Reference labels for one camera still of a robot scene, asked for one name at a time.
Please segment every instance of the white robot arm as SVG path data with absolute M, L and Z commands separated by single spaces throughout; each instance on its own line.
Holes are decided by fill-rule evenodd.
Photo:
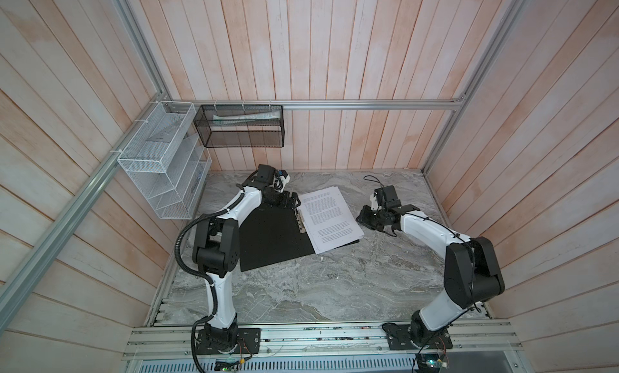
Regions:
M 386 226 L 428 245 L 445 260 L 443 291 L 411 318 L 410 337 L 418 347 L 449 326 L 476 302 L 505 290 L 492 243 L 471 238 L 432 220 L 413 205 L 402 205 L 393 186 L 381 186 L 370 197 L 357 221 L 371 230 Z
M 203 214 L 190 222 L 179 234 L 174 246 L 178 265 L 191 275 L 205 279 L 211 315 L 199 320 L 207 331 L 208 342 L 213 349 L 230 351 L 236 347 L 238 325 L 236 310 L 232 302 L 231 272 L 240 256 L 239 228 L 262 202 L 279 208 L 294 209 L 299 201 L 296 193 L 290 194 L 283 188 L 290 176 L 271 166 L 259 165 L 242 184 L 235 198 L 223 209 L 213 214 Z M 196 225 L 196 238 L 192 260 L 198 271 L 190 269 L 180 257 L 182 237 Z

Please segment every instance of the sheet of paper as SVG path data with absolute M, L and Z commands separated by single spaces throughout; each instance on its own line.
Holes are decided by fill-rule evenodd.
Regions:
M 298 208 L 315 253 L 341 247 L 363 237 L 363 231 L 336 187 L 299 195 Z

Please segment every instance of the wood panel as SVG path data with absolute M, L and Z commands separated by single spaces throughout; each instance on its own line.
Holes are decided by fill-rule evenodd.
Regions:
M 489 238 L 535 371 L 613 371 L 619 0 L 532 0 L 428 176 Z
M 45 366 L 49 372 L 118 370 L 123 354 L 55 339 L 5 331 L 0 338 L 0 359 L 7 371 L 26 373 Z
M 0 32 L 4 284 L 155 84 L 112 0 L 0 0 Z M 3 369 L 116 369 L 177 233 L 119 174 L 3 333 Z
M 174 98 L 248 100 L 452 98 L 510 2 L 130 0 Z M 282 149 L 217 148 L 219 168 L 422 168 L 446 120 L 444 111 L 290 115 Z

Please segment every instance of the black clipboard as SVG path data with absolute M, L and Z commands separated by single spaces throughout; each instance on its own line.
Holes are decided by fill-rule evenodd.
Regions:
M 308 234 L 299 230 L 292 209 L 262 203 L 247 216 L 239 231 L 241 271 L 316 254 Z

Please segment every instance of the marble tabletop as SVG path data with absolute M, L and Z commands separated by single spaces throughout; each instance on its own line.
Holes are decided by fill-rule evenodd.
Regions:
M 369 204 L 379 185 L 373 174 L 395 185 L 403 204 L 411 203 L 441 221 L 437 206 L 418 171 L 290 172 L 288 191 L 299 194 L 337 186 L 352 214 Z M 199 213 L 223 207 L 237 192 L 246 172 L 211 173 Z M 232 273 L 233 301 L 239 323 L 410 320 L 443 289 L 443 260 L 402 232 L 397 238 L 362 227 L 360 243 L 260 269 Z M 190 267 L 193 234 L 182 258 Z M 190 324 L 209 312 L 204 280 L 176 272 L 162 325 Z

